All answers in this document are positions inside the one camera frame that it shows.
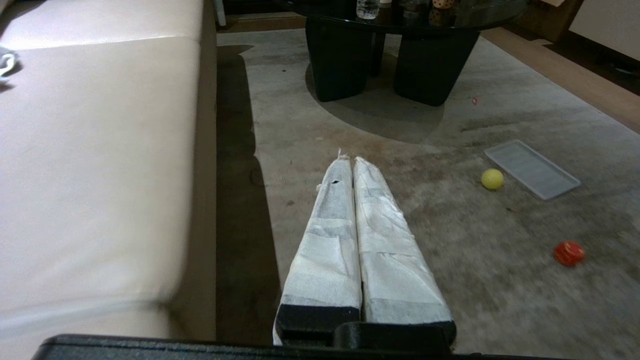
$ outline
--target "black table leg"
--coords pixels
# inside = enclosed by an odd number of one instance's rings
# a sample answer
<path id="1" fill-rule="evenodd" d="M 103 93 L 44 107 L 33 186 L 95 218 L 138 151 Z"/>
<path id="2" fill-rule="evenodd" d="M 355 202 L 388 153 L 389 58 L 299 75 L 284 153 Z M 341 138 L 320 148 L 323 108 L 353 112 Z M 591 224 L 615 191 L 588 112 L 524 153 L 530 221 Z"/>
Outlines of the black table leg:
<path id="1" fill-rule="evenodd" d="M 380 75 L 382 66 L 382 54 L 385 52 L 385 33 L 373 34 L 373 53 L 371 55 L 371 76 Z"/>
<path id="2" fill-rule="evenodd" d="M 403 35 L 396 65 L 396 94 L 440 106 L 473 50 L 478 32 L 451 36 Z"/>
<path id="3" fill-rule="evenodd" d="M 307 46 L 316 96 L 332 101 L 364 90 L 372 33 L 307 19 Z"/>

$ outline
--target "white leather couch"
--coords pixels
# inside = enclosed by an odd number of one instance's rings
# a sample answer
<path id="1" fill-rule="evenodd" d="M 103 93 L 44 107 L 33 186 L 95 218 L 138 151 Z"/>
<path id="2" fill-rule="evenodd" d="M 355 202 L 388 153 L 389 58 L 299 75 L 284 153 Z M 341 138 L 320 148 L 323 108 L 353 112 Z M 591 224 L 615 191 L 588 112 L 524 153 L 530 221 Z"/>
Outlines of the white leather couch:
<path id="1" fill-rule="evenodd" d="M 60 333 L 214 340 L 210 2 L 1 5 L 22 68 L 0 87 L 0 359 Z"/>

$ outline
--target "glass tabletop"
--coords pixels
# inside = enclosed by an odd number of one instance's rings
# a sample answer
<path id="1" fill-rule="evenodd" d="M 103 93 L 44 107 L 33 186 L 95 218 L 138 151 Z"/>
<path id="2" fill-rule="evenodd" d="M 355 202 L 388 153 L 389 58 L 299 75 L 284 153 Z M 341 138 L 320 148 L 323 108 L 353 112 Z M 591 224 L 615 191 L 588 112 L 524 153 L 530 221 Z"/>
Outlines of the glass tabletop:
<path id="1" fill-rule="evenodd" d="M 527 0 L 276 0 L 308 18 L 378 33 L 446 34 L 504 25 Z"/>

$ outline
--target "wooden floor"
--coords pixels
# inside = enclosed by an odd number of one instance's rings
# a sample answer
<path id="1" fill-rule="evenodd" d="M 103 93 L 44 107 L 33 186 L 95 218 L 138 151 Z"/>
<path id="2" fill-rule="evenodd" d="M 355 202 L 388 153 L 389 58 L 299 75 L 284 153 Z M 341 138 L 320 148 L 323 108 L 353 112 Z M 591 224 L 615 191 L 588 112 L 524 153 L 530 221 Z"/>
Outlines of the wooden floor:
<path id="1" fill-rule="evenodd" d="M 295 13 L 232 15 L 219 33 L 304 28 Z M 640 96 L 585 69 L 545 47 L 546 40 L 527 40 L 504 28 L 482 32 L 487 40 L 586 101 L 596 109 L 640 133 Z"/>

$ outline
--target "white foam padding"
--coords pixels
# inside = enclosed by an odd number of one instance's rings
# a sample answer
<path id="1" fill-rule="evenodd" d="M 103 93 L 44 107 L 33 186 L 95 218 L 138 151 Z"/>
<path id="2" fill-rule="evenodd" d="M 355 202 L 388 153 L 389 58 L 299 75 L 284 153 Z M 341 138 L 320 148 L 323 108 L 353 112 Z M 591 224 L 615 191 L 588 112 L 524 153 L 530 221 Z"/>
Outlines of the white foam padding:
<path id="1" fill-rule="evenodd" d="M 380 170 L 357 157 L 354 187 L 364 320 L 397 324 L 452 321 Z"/>
<path id="2" fill-rule="evenodd" d="M 280 303 L 360 309 L 360 285 L 351 162 L 340 156 L 319 186 Z"/>

